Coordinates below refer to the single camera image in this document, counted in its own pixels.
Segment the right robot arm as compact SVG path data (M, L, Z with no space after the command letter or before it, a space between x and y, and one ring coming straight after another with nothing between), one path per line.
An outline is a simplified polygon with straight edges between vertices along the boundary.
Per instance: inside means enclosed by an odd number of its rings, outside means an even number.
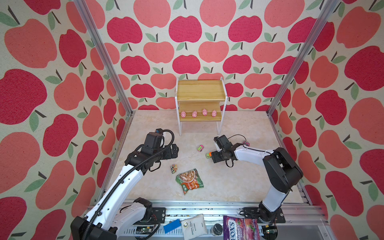
M270 185L266 197L260 202L256 218L263 223L275 221L283 201L292 187L304 176L302 169L284 148L260 150L250 148L242 143L232 144L222 135L214 138L216 151L211 153L214 163L245 161L260 165L266 169Z

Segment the pink green truck toy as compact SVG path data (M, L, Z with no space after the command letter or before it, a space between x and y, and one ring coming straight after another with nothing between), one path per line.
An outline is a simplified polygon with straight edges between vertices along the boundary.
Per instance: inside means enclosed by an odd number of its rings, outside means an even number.
M197 150L198 150L199 152L201 152L203 149L204 149L204 146L203 146L203 145L199 145L199 146L197 147Z

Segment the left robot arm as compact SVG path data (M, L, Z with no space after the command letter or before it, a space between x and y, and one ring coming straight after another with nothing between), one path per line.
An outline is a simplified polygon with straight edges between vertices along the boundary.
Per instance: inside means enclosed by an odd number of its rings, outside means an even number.
M153 204L144 198L137 198L124 210L121 206L154 163L178 157L179 148L174 140L171 130L148 133L145 142L127 156L118 177L100 201L84 217L72 221L73 239L117 240L133 224L150 220Z

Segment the wooden two-tier shelf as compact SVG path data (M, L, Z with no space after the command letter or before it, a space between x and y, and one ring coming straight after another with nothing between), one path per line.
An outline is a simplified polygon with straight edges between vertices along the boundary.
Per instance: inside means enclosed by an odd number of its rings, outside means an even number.
M225 87L224 79L218 80L180 80L177 79L175 88L175 104L179 135L182 135L183 123L186 122L215 122L217 133L220 134L224 122L229 96ZM217 111L217 116L212 117L212 111ZM181 117L181 112L186 112L186 117ZM192 112L197 111L196 118Z

